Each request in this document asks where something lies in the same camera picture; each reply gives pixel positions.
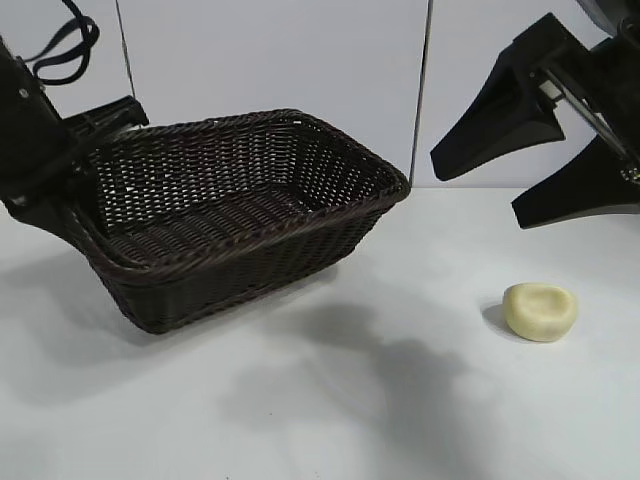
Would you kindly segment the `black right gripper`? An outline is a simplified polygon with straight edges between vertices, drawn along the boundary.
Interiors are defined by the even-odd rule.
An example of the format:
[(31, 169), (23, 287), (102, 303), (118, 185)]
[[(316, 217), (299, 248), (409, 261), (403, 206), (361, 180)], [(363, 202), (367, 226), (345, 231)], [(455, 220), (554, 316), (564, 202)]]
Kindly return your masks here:
[(563, 141), (550, 89), (595, 131), (569, 163), (512, 201), (522, 229), (637, 214), (639, 3), (583, 1), (607, 37), (591, 48), (547, 13), (498, 55), (466, 112), (431, 150), (436, 177), (452, 180), (502, 155)]

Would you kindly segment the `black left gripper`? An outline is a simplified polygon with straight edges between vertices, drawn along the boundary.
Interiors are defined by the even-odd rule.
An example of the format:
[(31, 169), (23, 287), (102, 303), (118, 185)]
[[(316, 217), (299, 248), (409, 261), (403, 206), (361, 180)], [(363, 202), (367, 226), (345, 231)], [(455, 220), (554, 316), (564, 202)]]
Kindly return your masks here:
[(61, 117), (25, 62), (1, 46), (1, 201), (14, 220), (84, 243), (77, 199), (60, 193), (92, 175), (96, 148), (148, 124), (131, 96)]

